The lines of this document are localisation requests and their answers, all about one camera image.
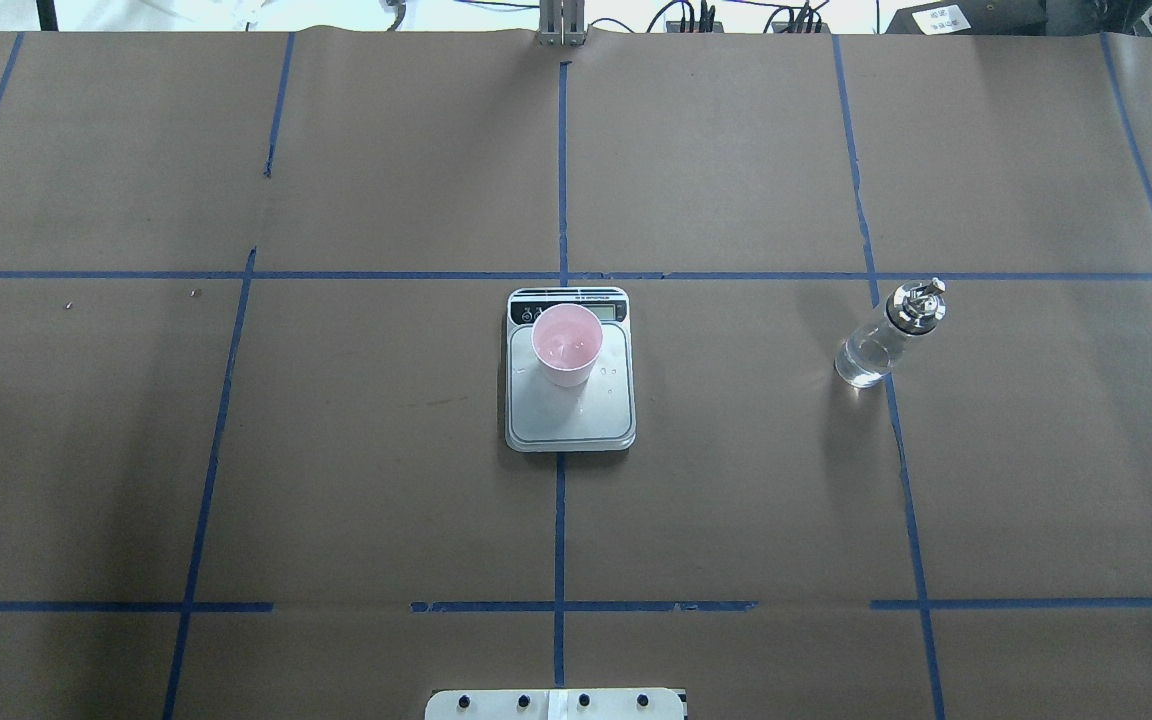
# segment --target digital kitchen scale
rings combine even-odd
[[[602,350],[589,381],[558,387],[531,348],[532,323],[547,306],[575,302],[602,320]],[[634,445],[630,296],[617,287],[535,287],[506,302],[503,437],[517,452],[624,450]]]

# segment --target metal bottle cap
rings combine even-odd
[[[943,291],[941,278],[904,283],[887,298],[887,318],[902,332],[927,334],[945,319]]]

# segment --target white label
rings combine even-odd
[[[972,23],[968,22],[967,15],[956,5],[914,13],[914,22],[918,23],[923,35],[945,35],[972,28]]]

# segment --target metal bracket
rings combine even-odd
[[[687,692],[666,688],[439,691],[425,720],[687,720]]]
[[[585,45],[585,0],[540,0],[540,45]]]

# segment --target pink plastic cup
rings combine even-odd
[[[602,350],[602,323],[584,305],[563,302],[548,306],[532,325],[531,348],[550,382],[579,386],[594,372],[594,361]]]

